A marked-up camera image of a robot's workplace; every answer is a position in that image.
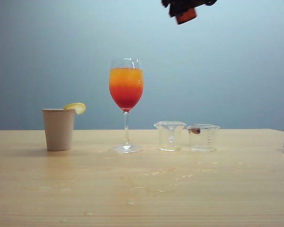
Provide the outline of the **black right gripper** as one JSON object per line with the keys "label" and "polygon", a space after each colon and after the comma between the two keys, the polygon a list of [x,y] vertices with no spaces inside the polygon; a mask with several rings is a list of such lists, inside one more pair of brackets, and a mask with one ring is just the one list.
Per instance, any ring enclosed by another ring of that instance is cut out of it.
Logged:
{"label": "black right gripper", "polygon": [[217,0],[161,0],[166,8],[169,6],[169,15],[171,17],[191,17],[195,18],[195,6],[212,6]]}

